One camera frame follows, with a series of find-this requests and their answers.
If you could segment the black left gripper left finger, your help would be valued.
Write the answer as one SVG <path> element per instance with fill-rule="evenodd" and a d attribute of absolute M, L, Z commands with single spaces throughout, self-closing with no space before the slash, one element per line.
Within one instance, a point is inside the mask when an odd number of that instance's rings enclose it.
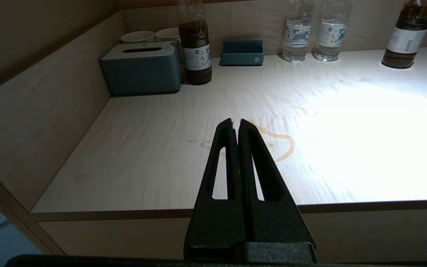
<path fill-rule="evenodd" d="M 213 198 L 217 167 L 226 150 L 227 199 Z M 230 118 L 217 125 L 183 243 L 186 261 L 234 261 L 235 246 L 246 240 L 236 132 Z"/>

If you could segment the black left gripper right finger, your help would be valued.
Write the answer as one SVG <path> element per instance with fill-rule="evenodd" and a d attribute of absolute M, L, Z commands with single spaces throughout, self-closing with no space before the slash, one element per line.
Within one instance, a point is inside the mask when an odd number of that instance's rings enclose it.
<path fill-rule="evenodd" d="M 255 125 L 239 125 L 248 263 L 315 263 L 315 242 Z"/>

